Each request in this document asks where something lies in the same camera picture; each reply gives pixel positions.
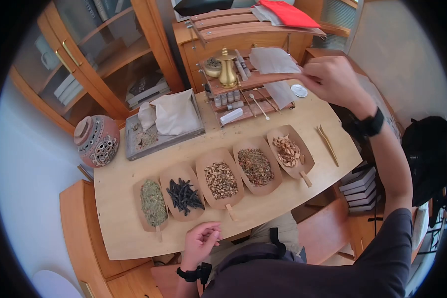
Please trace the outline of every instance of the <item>perforated clay pot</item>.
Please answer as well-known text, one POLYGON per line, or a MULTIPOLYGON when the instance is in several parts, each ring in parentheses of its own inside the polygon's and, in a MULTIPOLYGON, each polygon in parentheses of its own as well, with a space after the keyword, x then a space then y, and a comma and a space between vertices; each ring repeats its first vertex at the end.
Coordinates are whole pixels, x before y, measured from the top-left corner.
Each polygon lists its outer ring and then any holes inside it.
POLYGON ((99 168, 111 162, 118 152, 119 128, 108 116, 86 116, 77 124, 73 141, 83 162, 99 168))

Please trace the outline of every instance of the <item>white wall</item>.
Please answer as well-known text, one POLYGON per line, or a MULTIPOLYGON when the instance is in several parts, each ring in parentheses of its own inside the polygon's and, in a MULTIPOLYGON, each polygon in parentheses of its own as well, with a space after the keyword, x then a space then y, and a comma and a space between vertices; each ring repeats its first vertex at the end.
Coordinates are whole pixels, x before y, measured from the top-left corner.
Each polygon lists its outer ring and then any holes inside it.
POLYGON ((60 192, 80 179, 72 137, 7 80, 0 98, 0 213, 12 248, 31 279, 51 270, 82 294, 61 228, 60 192))
POLYGON ((447 119, 447 79, 411 11, 397 0, 364 3, 355 26, 347 54, 379 88, 401 124, 406 128, 411 118, 427 116, 447 119))

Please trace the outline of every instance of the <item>hand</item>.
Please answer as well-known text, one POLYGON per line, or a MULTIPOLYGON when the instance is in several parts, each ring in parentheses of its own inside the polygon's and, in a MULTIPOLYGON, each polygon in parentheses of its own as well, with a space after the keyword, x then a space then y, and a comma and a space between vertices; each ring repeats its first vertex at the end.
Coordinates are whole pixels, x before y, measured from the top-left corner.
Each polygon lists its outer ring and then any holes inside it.
POLYGON ((219 222, 206 222, 195 226, 185 235, 185 253, 182 257, 181 270, 193 271, 209 256, 212 247, 219 246, 217 240, 220 236, 219 222))
POLYGON ((303 66, 301 81, 320 99, 349 109, 359 120, 375 115, 376 104, 344 56, 310 59, 303 66))

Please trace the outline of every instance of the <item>person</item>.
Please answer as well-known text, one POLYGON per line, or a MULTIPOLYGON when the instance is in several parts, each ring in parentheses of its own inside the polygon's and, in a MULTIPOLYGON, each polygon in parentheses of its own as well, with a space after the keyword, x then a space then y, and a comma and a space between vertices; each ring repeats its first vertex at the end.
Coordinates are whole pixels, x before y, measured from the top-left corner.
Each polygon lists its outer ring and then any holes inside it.
MULTIPOLYGON (((320 99, 346 107, 361 121, 380 113, 345 57, 311 59, 304 65, 300 80, 320 99)), ((219 243, 220 223, 196 226, 186 235, 181 271, 191 273, 210 258, 214 275, 203 298, 404 297, 412 253, 410 168, 399 140, 386 122, 370 137, 370 144, 386 191, 385 220, 353 265, 305 264, 298 256, 296 223, 291 214, 286 214, 252 230, 250 243, 216 252, 223 246, 219 243), (278 256, 278 240, 270 241, 270 227, 279 228, 284 255, 278 256)), ((196 282, 179 277, 176 297, 198 296, 196 282)))

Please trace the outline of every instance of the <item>red cloth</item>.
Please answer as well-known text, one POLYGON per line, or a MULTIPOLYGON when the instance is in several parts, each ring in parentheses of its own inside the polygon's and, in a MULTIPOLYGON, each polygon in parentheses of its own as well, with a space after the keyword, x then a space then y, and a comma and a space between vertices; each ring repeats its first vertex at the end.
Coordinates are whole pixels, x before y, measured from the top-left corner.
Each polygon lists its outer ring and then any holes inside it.
POLYGON ((261 4, 273 11, 285 26, 288 27, 303 27, 303 28, 320 28, 321 26, 310 18, 306 13, 298 8, 283 2, 283 1, 269 1, 260 0, 261 4))

